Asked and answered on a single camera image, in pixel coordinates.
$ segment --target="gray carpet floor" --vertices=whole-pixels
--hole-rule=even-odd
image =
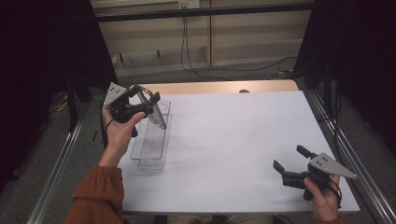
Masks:
[[[256,69],[256,71],[235,70],[210,70],[199,72],[200,75],[212,76],[201,77],[192,72],[183,70],[165,72],[151,75],[121,77],[119,82],[128,87],[132,84],[143,83],[171,83],[171,82],[194,82],[194,81],[221,81],[228,80],[257,80],[268,78],[284,78],[284,75],[276,75],[277,70],[292,69],[295,60],[289,59],[279,66],[260,69],[271,63],[235,64],[217,67],[217,69]],[[308,90],[305,89],[302,79],[296,80],[300,90],[306,94],[308,103],[312,106],[314,114],[319,112],[314,107]],[[96,164],[102,153],[103,145],[99,128],[99,103],[103,93],[92,89],[93,100],[89,103],[88,116],[84,120],[79,137],[75,143],[64,173],[53,194],[43,223],[62,223],[70,209],[71,194],[76,184],[87,174],[91,167]],[[85,106],[78,102],[78,108]],[[360,159],[367,171],[371,174],[375,183],[384,192],[393,207],[396,206],[396,157],[389,152],[381,136],[369,131],[360,112],[355,108],[353,102],[343,96],[343,108],[339,115],[339,125],[345,133],[348,141],[359,154]],[[34,148],[28,155],[21,167],[21,177],[18,180],[8,181],[4,190],[0,193],[0,223],[26,223],[34,209],[35,203],[40,196],[49,176],[56,163],[64,141],[68,135],[69,119],[67,108],[61,112],[51,113],[48,117],[46,128],[37,139]],[[332,134],[324,123],[319,124],[329,145],[334,151]],[[341,155],[341,159],[347,164],[347,160]],[[349,182],[349,186],[358,201],[361,211],[343,216],[349,223],[385,223],[376,211],[370,197],[365,193],[359,180]],[[309,223],[311,214],[282,215],[285,223]],[[153,216],[127,216],[131,223],[152,223]]]

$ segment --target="hand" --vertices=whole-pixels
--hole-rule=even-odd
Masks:
[[[333,175],[330,183],[331,188],[338,192],[340,182],[339,175]],[[304,184],[314,196],[314,219],[316,221],[331,221],[338,218],[338,199],[330,189],[320,191],[318,186],[309,178],[304,179]]]
[[[102,108],[103,122],[107,127],[107,147],[99,161],[99,166],[113,166],[117,167],[120,163],[121,157],[126,153],[128,145],[132,138],[132,129],[134,126],[145,117],[145,113],[139,112],[131,117],[126,123],[118,123],[112,120],[110,112],[106,108]]]

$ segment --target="finger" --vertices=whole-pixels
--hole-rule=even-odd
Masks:
[[[106,125],[108,124],[112,119],[113,116],[110,114],[110,110],[102,107],[102,116],[103,116],[103,123]]]
[[[143,112],[139,112],[135,115],[133,115],[128,122],[126,122],[125,126],[128,130],[132,130],[134,128],[134,126],[142,119],[146,116],[145,113]]]
[[[330,187],[335,191],[338,191],[340,186],[340,175],[332,175],[332,181],[330,182]]]
[[[314,199],[315,199],[315,201],[317,203],[324,203],[325,202],[325,199],[324,199],[320,189],[314,183],[314,181],[312,181],[309,178],[305,178],[304,179],[304,184],[305,184],[306,188],[309,189],[309,191],[311,191],[311,193],[314,196]]]

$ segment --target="person's left hand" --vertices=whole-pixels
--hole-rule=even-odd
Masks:
[[[102,108],[103,122],[107,126],[107,147],[102,159],[99,161],[99,166],[115,166],[119,165],[121,157],[126,153],[128,145],[132,138],[132,129],[134,126],[145,117],[145,113],[139,112],[131,117],[126,123],[118,123],[112,120],[110,112],[106,108]]]

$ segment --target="person's right hand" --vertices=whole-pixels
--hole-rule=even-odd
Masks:
[[[338,192],[339,175],[333,175],[330,186]],[[314,219],[316,221],[331,221],[338,218],[338,199],[330,189],[320,190],[309,178],[304,179],[304,184],[314,196]]]

